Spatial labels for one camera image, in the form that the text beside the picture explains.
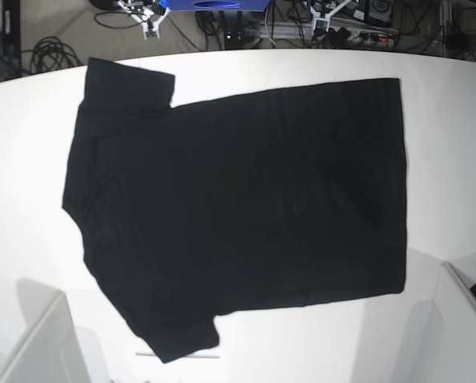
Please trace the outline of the black T-shirt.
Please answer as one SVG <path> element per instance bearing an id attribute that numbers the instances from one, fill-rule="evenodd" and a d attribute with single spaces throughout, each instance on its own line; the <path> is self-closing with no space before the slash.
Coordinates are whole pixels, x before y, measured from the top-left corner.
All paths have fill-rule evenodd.
<path id="1" fill-rule="evenodd" d="M 174 90 L 171 74 L 89 61 L 62 204 L 162 362 L 217 346 L 220 315 L 403 292 L 399 79 L 177 107 Z"/>

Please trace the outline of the white power strip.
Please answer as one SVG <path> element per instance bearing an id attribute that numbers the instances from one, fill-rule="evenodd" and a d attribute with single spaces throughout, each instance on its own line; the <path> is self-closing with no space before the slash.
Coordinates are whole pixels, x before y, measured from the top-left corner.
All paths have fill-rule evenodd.
<path id="1" fill-rule="evenodd" d="M 252 27 L 250 35 L 268 41 L 289 41 L 296 47 L 356 48 L 360 46 L 388 47 L 398 31 L 393 29 L 372 28 L 366 25 L 333 25 L 328 30 L 317 28 L 308 23 L 297 24 L 279 22 L 275 26 Z"/>

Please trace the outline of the blue box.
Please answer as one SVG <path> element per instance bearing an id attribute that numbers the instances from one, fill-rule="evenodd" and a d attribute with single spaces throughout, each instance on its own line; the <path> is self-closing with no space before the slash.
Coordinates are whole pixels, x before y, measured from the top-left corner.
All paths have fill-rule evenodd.
<path id="1" fill-rule="evenodd" d="M 165 3 L 171 11 L 263 11 L 269 0 L 167 0 Z"/>

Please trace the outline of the white partition panel left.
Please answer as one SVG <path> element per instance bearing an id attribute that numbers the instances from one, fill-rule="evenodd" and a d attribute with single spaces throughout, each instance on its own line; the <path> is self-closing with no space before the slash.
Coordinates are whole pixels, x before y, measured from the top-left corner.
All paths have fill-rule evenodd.
<path id="1" fill-rule="evenodd" d="M 0 366 L 0 382 L 90 382 L 65 294 L 57 291 Z"/>

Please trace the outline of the white partition panel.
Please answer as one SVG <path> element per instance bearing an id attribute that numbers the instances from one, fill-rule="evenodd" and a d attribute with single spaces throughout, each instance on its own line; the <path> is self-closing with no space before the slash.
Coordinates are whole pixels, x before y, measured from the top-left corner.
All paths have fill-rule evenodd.
<path id="1" fill-rule="evenodd" d="M 0 382 L 90 382 L 65 294 L 57 291 L 0 366 Z"/>
<path id="2" fill-rule="evenodd" d="M 443 337 L 432 382 L 476 382 L 476 301 L 449 263 L 444 263 L 434 296 Z"/>

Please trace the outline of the white partition panel right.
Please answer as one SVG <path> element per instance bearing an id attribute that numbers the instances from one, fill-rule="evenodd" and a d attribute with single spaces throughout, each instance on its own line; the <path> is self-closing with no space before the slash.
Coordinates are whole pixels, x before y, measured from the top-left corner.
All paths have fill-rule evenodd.
<path id="1" fill-rule="evenodd" d="M 476 301 L 449 263 L 444 263 L 434 296 L 443 337 L 432 382 L 476 382 Z"/>

